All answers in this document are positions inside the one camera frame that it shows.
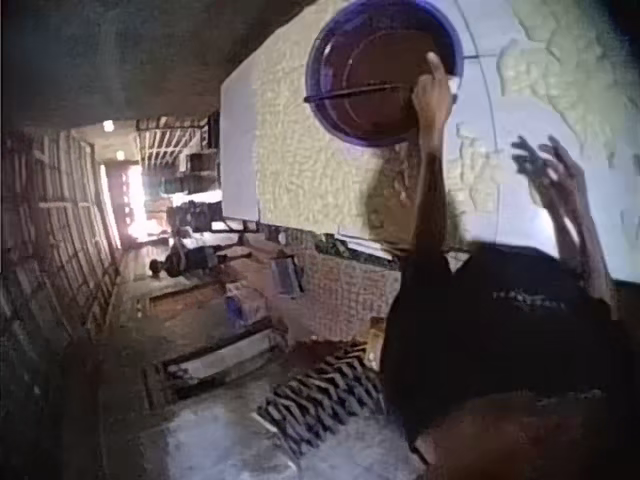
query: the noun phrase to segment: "seated person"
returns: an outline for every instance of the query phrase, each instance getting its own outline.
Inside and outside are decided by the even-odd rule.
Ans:
[[[238,260],[240,258],[250,258],[251,252],[243,255],[221,255],[218,252],[228,250],[244,244],[243,236],[238,237],[236,243],[229,245],[200,245],[189,248],[180,236],[176,236],[175,242],[164,261],[157,259],[149,262],[149,270],[154,277],[158,277],[163,270],[171,278],[179,277],[194,270],[208,270]]]

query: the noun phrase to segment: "wall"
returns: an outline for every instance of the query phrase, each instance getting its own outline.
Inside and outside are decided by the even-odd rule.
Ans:
[[[65,411],[97,411],[90,382],[74,390],[67,381],[74,368],[93,375],[92,339],[105,327],[118,275],[96,169],[92,146],[69,132],[2,138],[0,476],[5,479],[60,478],[68,463],[63,461]],[[79,441],[97,450],[97,428],[86,433]]]

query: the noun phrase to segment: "person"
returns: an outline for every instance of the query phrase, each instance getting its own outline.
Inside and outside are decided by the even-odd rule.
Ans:
[[[553,220],[560,258],[478,245],[452,273],[442,251],[452,96],[437,55],[427,60],[412,96],[414,234],[381,355],[390,410],[430,479],[631,478],[611,472],[638,448],[637,355],[614,320],[583,171],[555,138],[539,150],[519,138],[514,160]]]
[[[236,243],[229,245],[188,245],[190,234],[174,236],[174,243],[164,261],[153,259],[149,262],[149,270],[153,277],[159,277],[165,271],[169,277],[175,278],[194,270],[211,270],[240,258],[251,258],[251,252],[242,255],[223,255],[219,252],[244,245],[244,236],[238,236]]]

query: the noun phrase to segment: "bowl rim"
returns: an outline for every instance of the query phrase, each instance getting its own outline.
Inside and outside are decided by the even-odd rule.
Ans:
[[[348,5],[345,5],[340,10],[338,10],[333,17],[322,27],[318,35],[316,36],[313,44],[311,45],[311,51],[309,52],[309,56],[307,58],[307,65],[305,68],[305,90],[306,95],[317,95],[322,92],[311,92],[311,59],[316,55],[320,40],[324,39],[324,36],[327,32],[334,28],[336,24],[342,20],[342,17],[348,14],[350,11],[355,10],[357,8],[362,7],[364,4],[407,4],[412,3],[424,10],[426,10],[431,16],[435,18],[435,20],[442,25],[442,27],[447,31],[449,36],[451,37],[451,41],[453,44],[453,54],[454,54],[454,63],[455,63],[455,72],[453,77],[450,78],[449,84],[451,86],[456,86],[456,91],[452,92],[457,94],[457,90],[459,90],[462,84],[462,75],[464,70],[464,55],[462,50],[462,41],[460,40],[460,35],[458,34],[457,29],[454,27],[453,23],[449,18],[440,10],[436,5],[431,3],[428,0],[356,0]],[[383,138],[380,140],[362,140],[358,137],[352,137],[345,133],[342,133],[336,129],[334,129],[330,123],[320,114],[318,111],[318,107],[315,103],[310,103],[309,107],[313,112],[313,116],[320,122],[323,128],[330,133],[331,135],[339,138],[343,142],[349,143],[351,145],[356,145],[358,147],[389,147],[392,145],[397,145],[399,143],[407,141],[408,136],[411,131],[403,133],[401,135],[396,135],[389,138]]]

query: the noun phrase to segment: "table surface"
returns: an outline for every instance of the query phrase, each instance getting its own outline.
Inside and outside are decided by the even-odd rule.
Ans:
[[[598,142],[586,145],[580,136],[580,125],[571,118],[572,112],[559,109],[557,104],[551,105],[547,97],[536,93],[540,86],[536,80],[540,73],[534,70],[536,64],[531,63],[524,73],[520,72],[520,78],[531,81],[531,88],[525,90],[528,94],[506,92],[507,87],[501,77],[501,73],[504,76],[504,63],[501,62],[506,58],[505,52],[518,53],[514,50],[514,45],[517,45],[525,52],[518,57],[524,65],[527,59],[533,58],[531,62],[534,62],[535,55],[551,48],[550,41],[546,46],[544,41],[532,41],[532,38],[539,39],[544,35],[538,30],[544,30],[546,24],[541,23],[542,27],[535,30],[537,17],[531,20],[526,12],[518,10],[518,1],[515,0],[516,8],[509,0],[432,2],[458,30],[465,55],[464,77],[445,140],[445,180],[461,211],[464,236],[471,240],[533,246],[557,255],[551,221],[545,210],[532,200],[526,179],[517,175],[510,147],[518,135],[525,136],[532,145],[536,145],[553,134],[585,170],[594,219],[612,275],[617,279],[640,282],[640,115],[637,111],[625,114],[623,134],[615,137],[615,147],[609,145],[605,148],[607,145]],[[286,136],[278,139],[281,143],[284,139],[287,148],[277,146],[278,153],[274,157],[273,152],[268,151],[272,147],[265,143],[265,138],[272,135],[272,129],[265,128],[267,123],[264,119],[267,113],[272,112],[263,111],[263,106],[268,104],[268,96],[281,95],[284,98],[287,95],[282,91],[285,84],[287,88],[293,85],[291,88],[296,89],[296,95],[304,93],[303,67],[308,47],[326,20],[344,4],[340,0],[319,0],[308,7],[267,40],[225,81],[220,127],[225,216],[375,239],[361,225],[354,226],[353,222],[327,222],[333,214],[336,219],[343,219],[345,215],[341,211],[343,206],[338,202],[331,203],[332,195],[327,193],[330,190],[326,190],[327,186],[322,185],[319,179],[302,185],[305,195],[310,198],[315,195],[317,199],[314,201],[322,202],[323,218],[317,221],[317,225],[308,218],[301,218],[298,222],[295,216],[279,217],[274,205],[300,203],[300,193],[294,196],[293,191],[286,188],[293,183],[299,188],[300,179],[293,173],[288,177],[286,169],[280,170],[282,174],[277,179],[261,175],[264,159],[273,162],[273,158],[280,161],[281,157],[286,157],[282,158],[283,162],[295,162],[299,157],[302,162],[309,157],[309,150],[316,152],[318,161],[322,161],[322,155],[317,152],[327,148],[332,150],[333,156],[339,155],[347,160],[357,157],[357,162],[379,155],[375,149],[337,145],[335,142],[338,141],[317,125],[302,103],[302,95],[299,104],[288,105],[286,115],[283,113],[285,123],[281,128],[286,130]],[[288,44],[295,46],[289,49]],[[274,59],[277,55],[289,62],[284,71],[265,65],[265,59]],[[309,144],[299,141],[300,138],[313,140]],[[354,175],[359,174],[357,168],[348,170],[351,171],[356,172]],[[475,172],[475,177],[472,177],[477,181],[469,180],[469,171]],[[354,183],[358,181],[362,178],[354,178]],[[258,193],[270,189],[279,192],[281,198],[277,202],[265,195],[261,198]],[[362,201],[358,198],[351,195],[348,201]],[[359,212],[358,206],[347,207]]]

